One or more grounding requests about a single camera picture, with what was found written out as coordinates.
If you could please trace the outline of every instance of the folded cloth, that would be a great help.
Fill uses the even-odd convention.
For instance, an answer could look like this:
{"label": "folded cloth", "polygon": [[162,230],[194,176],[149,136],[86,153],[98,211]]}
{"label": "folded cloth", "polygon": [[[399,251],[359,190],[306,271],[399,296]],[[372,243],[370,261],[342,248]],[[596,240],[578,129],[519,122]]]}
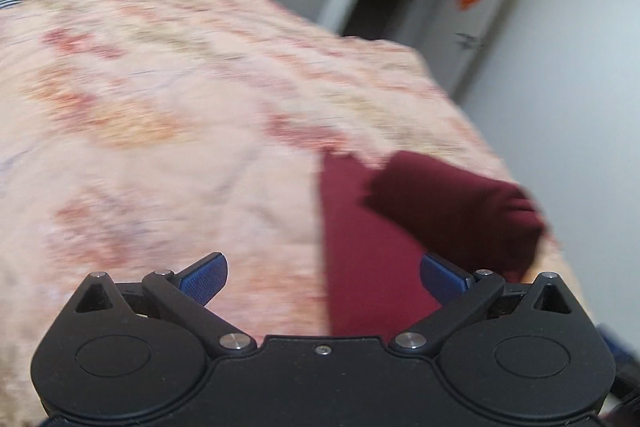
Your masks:
{"label": "folded cloth", "polygon": [[376,171],[324,156],[320,197],[331,334],[385,340],[440,306],[420,284],[424,248],[362,204]]}
{"label": "folded cloth", "polygon": [[487,268],[509,282],[531,266],[544,230],[518,186],[411,152],[373,178],[365,204],[466,271]]}

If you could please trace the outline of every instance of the door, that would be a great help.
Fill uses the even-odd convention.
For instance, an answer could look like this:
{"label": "door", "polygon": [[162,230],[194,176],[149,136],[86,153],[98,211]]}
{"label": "door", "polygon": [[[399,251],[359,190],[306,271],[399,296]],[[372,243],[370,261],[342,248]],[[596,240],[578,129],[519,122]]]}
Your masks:
{"label": "door", "polygon": [[450,95],[482,46],[504,0],[441,0],[420,50]]}
{"label": "door", "polygon": [[415,48],[422,44],[423,30],[428,27],[438,0],[409,0],[395,18],[389,40]]}

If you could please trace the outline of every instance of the pink bedspread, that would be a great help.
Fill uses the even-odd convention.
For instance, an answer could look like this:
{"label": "pink bedspread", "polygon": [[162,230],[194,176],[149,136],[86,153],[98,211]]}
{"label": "pink bedspread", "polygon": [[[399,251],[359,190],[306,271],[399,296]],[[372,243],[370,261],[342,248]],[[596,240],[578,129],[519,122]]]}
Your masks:
{"label": "pink bedspread", "polygon": [[[256,337],[327,331],[320,152],[399,149],[509,179],[415,52],[271,0],[29,0],[0,12],[0,426],[43,417],[30,357],[87,272],[210,251],[212,310]],[[575,280],[546,238],[532,270]]]}

